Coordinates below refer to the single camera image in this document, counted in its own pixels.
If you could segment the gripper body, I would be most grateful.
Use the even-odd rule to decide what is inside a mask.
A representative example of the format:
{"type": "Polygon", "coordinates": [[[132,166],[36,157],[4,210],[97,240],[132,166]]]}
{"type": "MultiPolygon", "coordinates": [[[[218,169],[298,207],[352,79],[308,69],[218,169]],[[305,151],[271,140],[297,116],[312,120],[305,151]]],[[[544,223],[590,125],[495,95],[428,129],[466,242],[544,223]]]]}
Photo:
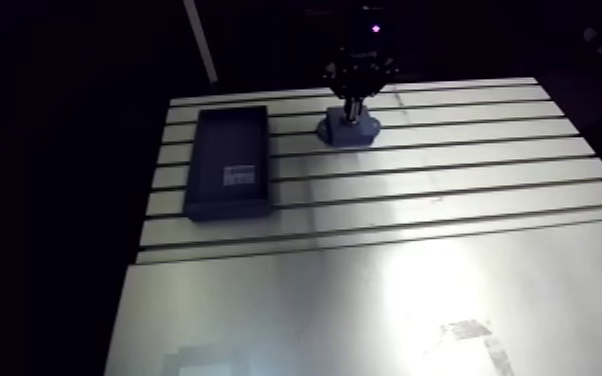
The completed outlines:
{"type": "Polygon", "coordinates": [[[325,65],[322,79],[338,98],[356,101],[376,95],[397,71],[389,49],[339,47],[325,65]]]}

